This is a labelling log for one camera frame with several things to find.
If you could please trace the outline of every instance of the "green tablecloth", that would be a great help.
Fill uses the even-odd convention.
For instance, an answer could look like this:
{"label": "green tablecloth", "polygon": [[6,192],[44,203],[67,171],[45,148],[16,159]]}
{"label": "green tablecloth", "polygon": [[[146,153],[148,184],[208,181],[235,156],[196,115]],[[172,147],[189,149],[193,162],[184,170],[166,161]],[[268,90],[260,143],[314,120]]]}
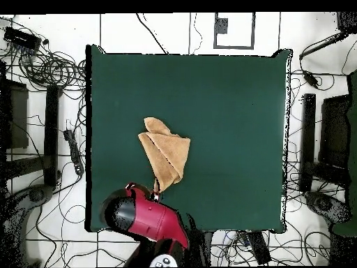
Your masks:
{"label": "green tablecloth", "polygon": [[191,139],[183,180],[165,191],[163,203],[191,214],[203,230],[281,231],[290,59],[290,50],[275,57],[187,56],[103,54],[92,46],[86,225],[104,226],[100,203],[128,182],[152,188],[137,135],[146,131],[145,117],[156,117]]}

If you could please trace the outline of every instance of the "tan towel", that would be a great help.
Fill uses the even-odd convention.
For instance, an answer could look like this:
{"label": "tan towel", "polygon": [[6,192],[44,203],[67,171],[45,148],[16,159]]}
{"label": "tan towel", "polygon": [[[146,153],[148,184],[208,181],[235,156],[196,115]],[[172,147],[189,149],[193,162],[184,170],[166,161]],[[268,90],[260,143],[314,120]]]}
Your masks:
{"label": "tan towel", "polygon": [[160,193],[183,178],[190,139],[171,134],[159,119],[147,117],[144,123],[148,132],[140,133],[139,140],[153,168],[154,191]]}

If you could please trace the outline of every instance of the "cable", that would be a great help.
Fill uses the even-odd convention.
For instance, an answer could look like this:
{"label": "cable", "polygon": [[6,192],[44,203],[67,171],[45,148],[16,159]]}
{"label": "cable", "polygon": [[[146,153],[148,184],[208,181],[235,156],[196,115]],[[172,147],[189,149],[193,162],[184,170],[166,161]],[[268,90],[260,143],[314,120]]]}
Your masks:
{"label": "cable", "polygon": [[40,206],[40,213],[39,213],[38,218],[37,218],[37,220],[36,220],[36,229],[37,229],[38,233],[40,233],[40,235],[42,235],[44,238],[48,239],[49,241],[51,241],[51,242],[54,244],[54,250],[52,251],[51,255],[48,257],[48,259],[47,259],[47,261],[46,261],[46,263],[45,263],[45,266],[44,266],[44,268],[47,268],[48,262],[50,261],[51,257],[53,256],[54,252],[55,252],[56,249],[57,249],[57,244],[56,244],[55,241],[53,241],[53,239],[50,239],[47,235],[44,235],[44,234],[41,232],[40,228],[38,227],[38,221],[40,220],[40,217],[41,217],[41,214],[42,214],[42,210],[43,210],[43,208],[42,208],[42,205],[41,205],[41,206]]}
{"label": "cable", "polygon": [[146,30],[149,31],[149,33],[153,36],[153,38],[155,39],[156,43],[160,46],[161,50],[165,53],[165,54],[169,54],[168,52],[166,52],[164,50],[164,48],[162,47],[162,45],[158,42],[158,39],[156,39],[155,35],[153,34],[153,32],[145,25],[145,23],[142,22],[142,20],[140,19],[139,17],[139,14],[138,13],[135,13],[137,15],[137,19],[139,20],[140,24],[142,24]]}
{"label": "cable", "polygon": [[356,45],[356,43],[357,43],[357,40],[354,42],[354,44],[351,46],[351,48],[349,49],[349,51],[348,51],[348,53],[347,53],[346,59],[344,60],[344,64],[343,64],[342,69],[341,69],[341,73],[342,73],[342,74],[347,75],[346,73],[344,73],[343,69],[344,69],[344,67],[346,66],[347,59],[349,58],[349,53],[350,53],[351,50],[354,48],[354,45]]}
{"label": "cable", "polygon": [[199,36],[201,37],[201,42],[199,43],[199,47],[196,48],[192,54],[194,54],[196,52],[196,50],[199,50],[201,48],[201,44],[202,44],[202,41],[203,41],[203,38],[202,38],[202,35],[201,33],[198,32],[197,28],[196,28],[196,18],[197,18],[197,13],[195,15],[195,21],[193,22],[193,27],[195,28],[195,31],[199,34]]}

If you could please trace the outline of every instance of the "black monitor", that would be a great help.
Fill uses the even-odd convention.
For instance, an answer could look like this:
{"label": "black monitor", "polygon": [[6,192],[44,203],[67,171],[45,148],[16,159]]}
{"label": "black monitor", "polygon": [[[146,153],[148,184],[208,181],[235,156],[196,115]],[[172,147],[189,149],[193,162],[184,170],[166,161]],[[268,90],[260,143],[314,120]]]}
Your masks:
{"label": "black monitor", "polygon": [[350,96],[326,98],[322,105],[319,161],[338,168],[347,168],[350,127],[347,111]]}

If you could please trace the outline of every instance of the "black speaker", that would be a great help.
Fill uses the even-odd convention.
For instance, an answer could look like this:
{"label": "black speaker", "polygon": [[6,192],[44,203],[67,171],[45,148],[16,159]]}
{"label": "black speaker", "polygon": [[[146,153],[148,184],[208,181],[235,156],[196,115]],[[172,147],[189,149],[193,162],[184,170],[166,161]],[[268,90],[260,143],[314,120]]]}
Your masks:
{"label": "black speaker", "polygon": [[357,34],[357,13],[356,12],[338,12],[337,27],[342,33]]}

